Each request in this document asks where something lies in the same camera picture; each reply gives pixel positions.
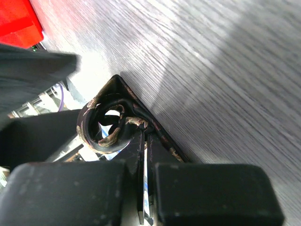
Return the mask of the black gold leaf tie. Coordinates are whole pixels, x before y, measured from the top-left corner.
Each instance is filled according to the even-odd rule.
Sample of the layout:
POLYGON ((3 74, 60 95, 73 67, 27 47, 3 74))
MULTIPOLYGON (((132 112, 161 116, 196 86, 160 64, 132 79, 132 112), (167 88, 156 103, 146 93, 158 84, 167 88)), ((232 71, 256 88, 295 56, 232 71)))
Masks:
POLYGON ((189 162, 189 158, 118 74, 113 75, 81 109, 76 126, 82 143, 101 154, 122 149, 138 130, 145 135, 155 133, 173 157, 180 162, 189 162))

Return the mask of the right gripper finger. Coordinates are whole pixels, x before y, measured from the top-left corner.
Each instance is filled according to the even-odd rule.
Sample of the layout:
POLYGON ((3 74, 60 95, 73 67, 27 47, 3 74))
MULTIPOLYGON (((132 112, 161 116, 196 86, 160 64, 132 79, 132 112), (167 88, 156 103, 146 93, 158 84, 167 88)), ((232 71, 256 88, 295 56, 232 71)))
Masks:
POLYGON ((181 163, 159 138, 147 140, 156 226, 281 226, 285 221, 265 171, 250 164, 181 163))
POLYGON ((140 226, 144 133, 110 161, 29 162, 0 194, 3 226, 140 226))

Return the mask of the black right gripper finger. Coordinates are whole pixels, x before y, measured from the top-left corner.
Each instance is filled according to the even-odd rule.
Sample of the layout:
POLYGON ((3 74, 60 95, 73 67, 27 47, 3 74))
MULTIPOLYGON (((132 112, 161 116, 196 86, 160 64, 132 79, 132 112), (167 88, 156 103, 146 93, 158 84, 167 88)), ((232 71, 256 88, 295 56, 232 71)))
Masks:
POLYGON ((8 114, 77 69, 70 53, 0 46, 0 113, 8 114))
POLYGON ((45 161, 75 138, 80 110, 9 119, 0 129, 1 165, 45 161))

